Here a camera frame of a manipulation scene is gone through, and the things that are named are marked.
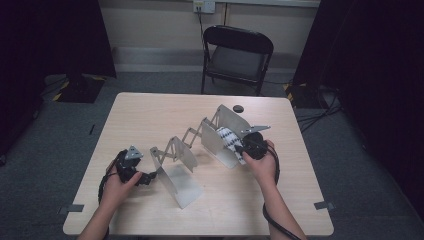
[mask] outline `gray carpet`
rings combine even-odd
[[[291,75],[270,73],[266,81],[284,83]],[[199,72],[119,73],[105,82],[94,104],[54,102],[60,82],[49,86],[38,118],[0,168],[0,239],[73,239],[63,233],[66,216],[57,211],[72,203],[115,96],[199,94],[200,79]],[[206,93],[253,96],[254,90],[209,80]],[[265,83],[262,94],[285,97],[281,84]],[[311,116],[322,111],[295,113]],[[357,129],[344,113],[319,120],[303,136],[324,198],[336,206],[330,212],[335,232],[328,239],[424,239],[422,222],[390,175],[363,150]]]

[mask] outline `black curtain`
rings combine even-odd
[[[321,0],[294,84],[327,85],[424,219],[424,2]]]

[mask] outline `electrical outlet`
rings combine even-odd
[[[215,2],[213,1],[193,1],[193,12],[215,13]]]
[[[215,13],[215,2],[205,1],[204,13]]]
[[[203,12],[205,1],[193,1],[193,12]]]

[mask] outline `forearm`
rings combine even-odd
[[[108,208],[107,206],[100,205],[78,237],[78,240],[103,239],[114,212],[114,208]]]
[[[265,206],[269,216],[298,238],[306,239],[305,234],[284,202],[277,186],[275,186],[273,179],[259,182],[259,185],[264,196]],[[269,224],[269,231],[271,239],[273,240],[290,239],[271,224]]]

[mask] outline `person's left hand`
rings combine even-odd
[[[116,210],[122,202],[128,197],[131,189],[141,178],[142,173],[137,172],[134,176],[126,183],[122,183],[119,175],[116,174],[116,167],[113,166],[110,171],[111,176],[106,181],[102,200],[100,201],[100,206],[107,207],[108,209]]]

